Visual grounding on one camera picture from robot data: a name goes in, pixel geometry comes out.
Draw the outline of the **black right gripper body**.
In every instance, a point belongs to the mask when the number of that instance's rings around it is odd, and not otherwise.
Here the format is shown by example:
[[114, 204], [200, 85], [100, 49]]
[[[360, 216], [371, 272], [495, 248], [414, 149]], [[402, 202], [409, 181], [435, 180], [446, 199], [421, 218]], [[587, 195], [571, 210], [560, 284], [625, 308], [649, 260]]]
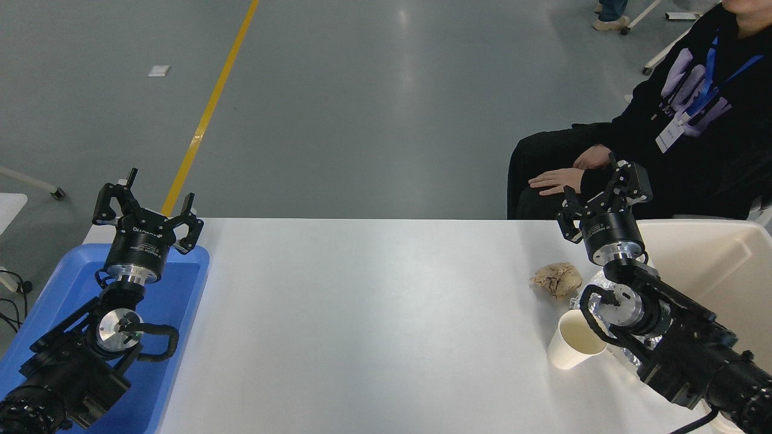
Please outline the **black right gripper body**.
[[645, 251], [639, 226], [628, 210], [582, 219], [579, 229], [590, 259], [637, 259]]

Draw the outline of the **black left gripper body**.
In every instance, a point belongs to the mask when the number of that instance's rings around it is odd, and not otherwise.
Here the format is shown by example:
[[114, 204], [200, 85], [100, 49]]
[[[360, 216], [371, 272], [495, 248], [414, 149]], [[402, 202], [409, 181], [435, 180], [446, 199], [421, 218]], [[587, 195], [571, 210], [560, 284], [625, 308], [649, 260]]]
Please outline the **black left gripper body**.
[[122, 216], [105, 261], [107, 273], [118, 275], [122, 267], [134, 266], [146, 269], [149, 275], [162, 275], [171, 244], [176, 241], [173, 230], [159, 228], [165, 220], [152, 211]]

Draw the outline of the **person's left hand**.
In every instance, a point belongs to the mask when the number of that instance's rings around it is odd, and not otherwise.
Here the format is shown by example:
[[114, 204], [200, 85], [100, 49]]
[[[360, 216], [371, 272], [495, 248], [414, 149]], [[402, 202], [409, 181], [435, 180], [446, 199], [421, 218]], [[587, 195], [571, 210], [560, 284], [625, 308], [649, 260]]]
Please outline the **person's left hand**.
[[528, 181], [530, 189], [537, 190], [541, 196], [563, 194], [565, 187], [570, 187], [576, 193], [581, 192], [581, 182], [585, 170], [579, 168], [560, 168], [545, 171]]

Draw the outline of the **person's right hand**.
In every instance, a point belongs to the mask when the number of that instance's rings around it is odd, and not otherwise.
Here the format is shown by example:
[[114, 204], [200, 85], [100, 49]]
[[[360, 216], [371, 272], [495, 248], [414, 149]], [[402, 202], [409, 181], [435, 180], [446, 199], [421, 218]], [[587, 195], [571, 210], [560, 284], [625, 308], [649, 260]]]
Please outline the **person's right hand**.
[[574, 160], [572, 167], [582, 170], [605, 168], [610, 163], [611, 153], [605, 145], [590, 146]]

